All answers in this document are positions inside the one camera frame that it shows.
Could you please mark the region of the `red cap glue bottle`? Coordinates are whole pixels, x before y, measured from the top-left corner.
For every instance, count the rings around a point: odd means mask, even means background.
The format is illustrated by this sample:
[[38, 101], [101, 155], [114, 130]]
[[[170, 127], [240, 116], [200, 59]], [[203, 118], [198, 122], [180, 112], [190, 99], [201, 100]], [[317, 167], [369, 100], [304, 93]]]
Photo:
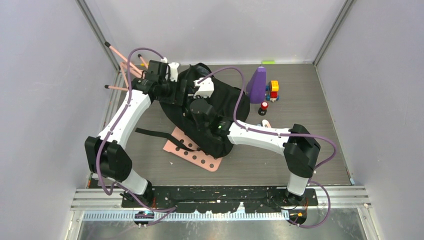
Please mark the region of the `red cap glue bottle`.
[[258, 114], [260, 116], [265, 116], [267, 114], [268, 107], [269, 104], [266, 101], [263, 101], [258, 109]]

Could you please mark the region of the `pink metal stool frame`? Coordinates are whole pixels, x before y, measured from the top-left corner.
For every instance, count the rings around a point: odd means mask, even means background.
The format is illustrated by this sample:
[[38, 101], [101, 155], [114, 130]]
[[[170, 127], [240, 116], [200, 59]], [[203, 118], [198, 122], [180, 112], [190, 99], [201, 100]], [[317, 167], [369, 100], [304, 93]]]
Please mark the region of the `pink metal stool frame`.
[[119, 88], [115, 86], [111, 88], [116, 90], [121, 90], [121, 91], [128, 91], [129, 77], [125, 76], [125, 73], [130, 73], [137, 78], [143, 78], [144, 73], [139, 68], [137, 68], [133, 63], [129, 62], [128, 59], [124, 57], [124, 55], [121, 54], [117, 49], [115, 49], [115, 47], [113, 47], [108, 41], [105, 41], [104, 45], [122, 59], [122, 62], [119, 63], [119, 69], [124, 79], [125, 88], [122, 88], [122, 87]]

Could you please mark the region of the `colourful toy block car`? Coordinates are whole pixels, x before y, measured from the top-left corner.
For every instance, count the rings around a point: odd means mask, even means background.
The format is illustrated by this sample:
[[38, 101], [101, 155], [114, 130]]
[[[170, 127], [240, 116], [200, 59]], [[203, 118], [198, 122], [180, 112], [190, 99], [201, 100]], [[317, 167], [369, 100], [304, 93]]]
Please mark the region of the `colourful toy block car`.
[[265, 87], [267, 101], [275, 102], [279, 100], [279, 82], [277, 80], [271, 80]]

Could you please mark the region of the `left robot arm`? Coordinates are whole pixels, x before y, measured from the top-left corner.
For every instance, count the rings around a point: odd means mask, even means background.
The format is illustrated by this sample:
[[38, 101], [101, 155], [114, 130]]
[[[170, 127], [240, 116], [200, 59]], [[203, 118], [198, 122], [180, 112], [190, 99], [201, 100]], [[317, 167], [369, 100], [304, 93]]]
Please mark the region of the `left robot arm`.
[[88, 136], [84, 149], [89, 170], [98, 176], [103, 192], [110, 196], [116, 187], [134, 194], [141, 207], [153, 202], [152, 183], [133, 169], [133, 162], [126, 152], [131, 133], [143, 113], [161, 94], [159, 86], [178, 83], [179, 63], [151, 60], [145, 71], [128, 83], [124, 102], [110, 122], [96, 136]]

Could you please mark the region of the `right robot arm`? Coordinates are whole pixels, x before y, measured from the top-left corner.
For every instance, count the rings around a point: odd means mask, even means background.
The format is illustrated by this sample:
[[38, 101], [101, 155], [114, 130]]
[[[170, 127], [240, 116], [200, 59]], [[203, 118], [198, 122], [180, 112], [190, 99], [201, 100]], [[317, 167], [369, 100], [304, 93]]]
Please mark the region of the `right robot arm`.
[[233, 120], [218, 115], [204, 98], [190, 103], [188, 116], [194, 122], [194, 136], [200, 139], [203, 150], [213, 145], [247, 145], [282, 155], [290, 171], [285, 190], [287, 202], [299, 205], [305, 199], [321, 146], [303, 125], [266, 128]]

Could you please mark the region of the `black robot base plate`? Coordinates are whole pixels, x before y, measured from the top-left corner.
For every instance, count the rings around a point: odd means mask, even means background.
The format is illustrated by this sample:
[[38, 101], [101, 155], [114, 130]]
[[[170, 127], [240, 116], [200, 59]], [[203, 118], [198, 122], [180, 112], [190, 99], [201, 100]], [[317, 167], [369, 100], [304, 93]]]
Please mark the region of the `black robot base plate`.
[[277, 213], [280, 210], [318, 206], [316, 191], [307, 188], [301, 196], [289, 193], [285, 186], [154, 186], [146, 196], [135, 199], [127, 192], [123, 208], [143, 205], [156, 211], [174, 213], [224, 214], [244, 210], [253, 213]]

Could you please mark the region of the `pink white stapler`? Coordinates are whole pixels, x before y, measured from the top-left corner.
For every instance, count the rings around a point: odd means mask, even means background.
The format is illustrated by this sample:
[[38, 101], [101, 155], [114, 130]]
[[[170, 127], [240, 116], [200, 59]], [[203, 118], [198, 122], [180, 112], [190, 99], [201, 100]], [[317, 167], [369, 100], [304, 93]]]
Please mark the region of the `pink white stapler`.
[[263, 120], [261, 121], [261, 125], [262, 125], [263, 127], [265, 127], [265, 128], [271, 128], [271, 124], [270, 124], [270, 122], [269, 122], [268, 120], [266, 120], [266, 119], [263, 119]]

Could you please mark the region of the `green tape marker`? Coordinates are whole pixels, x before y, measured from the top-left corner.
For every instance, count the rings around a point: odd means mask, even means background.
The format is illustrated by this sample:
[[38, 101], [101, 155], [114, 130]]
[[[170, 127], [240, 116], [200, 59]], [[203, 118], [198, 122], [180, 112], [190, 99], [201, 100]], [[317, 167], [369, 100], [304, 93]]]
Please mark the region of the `green tape marker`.
[[264, 61], [261, 62], [262, 65], [273, 65], [275, 63], [276, 62], [273, 61], [273, 60], [264, 60]]

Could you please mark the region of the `black student backpack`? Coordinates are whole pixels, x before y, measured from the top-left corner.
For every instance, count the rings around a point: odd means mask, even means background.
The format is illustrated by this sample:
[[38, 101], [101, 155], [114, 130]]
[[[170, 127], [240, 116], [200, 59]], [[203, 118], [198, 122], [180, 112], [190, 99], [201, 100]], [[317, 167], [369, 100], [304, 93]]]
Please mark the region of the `black student backpack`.
[[[244, 122], [250, 112], [250, 99], [240, 88], [230, 86], [218, 79], [216, 79], [209, 69], [203, 63], [198, 63], [196, 65], [191, 65], [188, 69], [180, 72], [178, 74], [177, 80], [187, 79], [195, 80], [211, 78], [214, 84], [214, 91], [211, 97], [204, 98], [206, 99], [215, 109], [216, 113], [219, 116], [224, 116], [232, 120], [237, 119]], [[194, 98], [195, 86], [193, 89], [190, 89], [186, 102], [181, 105], [168, 104], [167, 99], [171, 95], [170, 87], [167, 85], [160, 85], [157, 89], [154, 90], [154, 93], [161, 94], [157, 100], [160, 103], [160, 106], [168, 117], [168, 119], [175, 124], [180, 130], [184, 132], [195, 144], [197, 144], [201, 151], [205, 152], [208, 155], [213, 156], [214, 158], [221, 158], [230, 153], [233, 146], [230, 146], [226, 143], [224, 146], [213, 145], [208, 146], [205, 150], [200, 147], [201, 141], [199, 137], [194, 135], [195, 124], [194, 122], [185, 119], [187, 105]]]

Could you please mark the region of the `pink perforated board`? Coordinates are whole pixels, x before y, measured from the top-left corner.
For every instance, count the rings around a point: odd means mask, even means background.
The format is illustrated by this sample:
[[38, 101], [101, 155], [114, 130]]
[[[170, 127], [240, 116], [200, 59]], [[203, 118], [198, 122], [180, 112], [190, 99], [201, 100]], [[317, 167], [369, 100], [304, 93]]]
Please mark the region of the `pink perforated board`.
[[216, 172], [218, 170], [223, 160], [222, 157], [212, 157], [211, 155], [206, 154], [205, 152], [200, 150], [200, 147], [195, 144], [190, 138], [188, 138], [184, 134], [184, 132], [178, 127], [175, 127], [175, 129], [171, 133], [171, 136], [175, 137], [177, 140], [180, 141], [180, 143], [184, 144], [186, 147], [194, 151], [187, 151], [185, 149], [177, 147], [170, 140], [167, 140], [164, 147], [162, 148], [164, 151], [178, 156], [179, 158], [184, 159], [206, 171]]

